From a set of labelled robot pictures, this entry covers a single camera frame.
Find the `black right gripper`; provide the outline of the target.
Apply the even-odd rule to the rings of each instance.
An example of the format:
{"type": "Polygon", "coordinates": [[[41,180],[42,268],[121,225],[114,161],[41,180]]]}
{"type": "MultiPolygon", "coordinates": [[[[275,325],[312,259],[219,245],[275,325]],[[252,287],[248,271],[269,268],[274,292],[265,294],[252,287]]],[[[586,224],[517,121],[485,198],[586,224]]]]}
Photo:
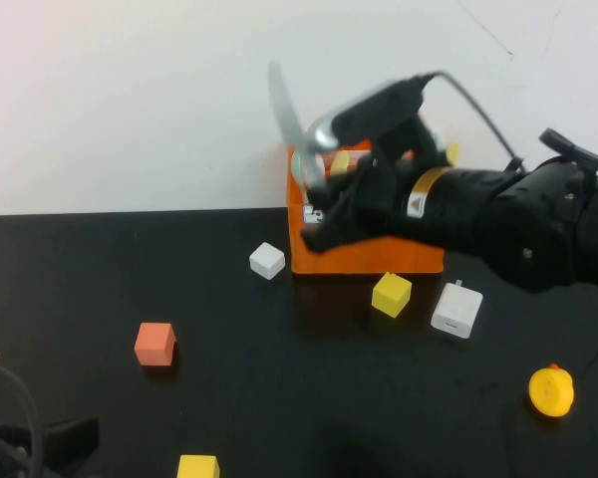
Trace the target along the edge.
{"type": "Polygon", "coordinates": [[[312,252],[327,252],[380,237],[406,239],[403,204],[414,176],[415,164],[407,156],[388,161],[366,155],[347,172],[308,188],[308,202],[321,220],[303,227],[304,244],[312,252]]]}

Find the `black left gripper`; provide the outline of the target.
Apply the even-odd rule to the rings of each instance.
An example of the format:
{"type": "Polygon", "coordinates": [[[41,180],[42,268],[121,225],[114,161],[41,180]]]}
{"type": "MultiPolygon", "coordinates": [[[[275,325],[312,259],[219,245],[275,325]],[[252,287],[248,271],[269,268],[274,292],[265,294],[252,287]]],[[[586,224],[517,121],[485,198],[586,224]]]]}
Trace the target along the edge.
{"type": "Polygon", "coordinates": [[[56,473],[76,473],[100,445],[98,418],[67,419],[44,426],[44,465],[56,473]]]}

